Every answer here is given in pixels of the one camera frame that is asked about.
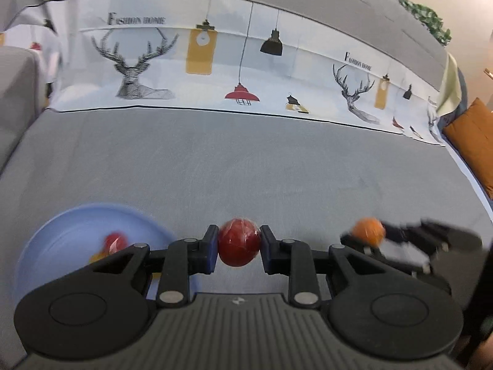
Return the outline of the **red wrapped fruit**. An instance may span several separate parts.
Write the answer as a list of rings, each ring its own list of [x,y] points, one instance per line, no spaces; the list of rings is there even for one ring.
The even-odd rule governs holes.
[[[106,255],[112,255],[119,251],[122,251],[129,245],[127,237],[122,232],[112,232],[104,239],[103,253]]]

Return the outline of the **red apple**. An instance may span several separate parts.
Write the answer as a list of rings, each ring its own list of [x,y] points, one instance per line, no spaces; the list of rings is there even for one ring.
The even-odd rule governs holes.
[[[260,231],[251,220],[233,218],[220,227],[217,247],[218,254],[226,265],[231,267],[247,265],[260,251]]]

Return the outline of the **grey printed sofa cover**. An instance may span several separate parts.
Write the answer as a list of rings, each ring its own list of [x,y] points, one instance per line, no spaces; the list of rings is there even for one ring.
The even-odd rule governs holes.
[[[76,206],[180,238],[245,217],[324,248],[374,216],[491,242],[431,121],[446,50],[395,0],[1,0],[1,36],[3,368],[22,251]]]

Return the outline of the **blue plastic plate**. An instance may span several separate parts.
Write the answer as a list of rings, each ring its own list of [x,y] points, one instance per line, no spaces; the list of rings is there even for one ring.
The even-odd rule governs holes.
[[[164,226],[128,206],[98,203],[74,207],[45,223],[23,249],[16,269],[14,302],[88,265],[113,232],[123,233],[130,245],[145,243],[153,251],[177,240]]]

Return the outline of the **plain orange fruit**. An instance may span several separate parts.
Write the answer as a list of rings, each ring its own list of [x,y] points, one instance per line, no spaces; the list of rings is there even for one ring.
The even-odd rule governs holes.
[[[358,220],[350,233],[355,238],[373,247],[379,247],[386,236],[383,223],[375,217],[364,217]]]

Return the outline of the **orange cushion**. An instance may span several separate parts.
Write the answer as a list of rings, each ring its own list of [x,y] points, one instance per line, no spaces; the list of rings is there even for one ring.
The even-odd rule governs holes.
[[[445,126],[443,132],[492,199],[492,112],[476,98],[461,116]]]

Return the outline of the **pale yellow cloth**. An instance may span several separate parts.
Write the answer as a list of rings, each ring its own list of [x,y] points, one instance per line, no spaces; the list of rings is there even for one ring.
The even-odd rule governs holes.
[[[437,99],[436,114],[442,117],[458,107],[462,99],[459,67],[452,54],[447,54],[445,72]]]

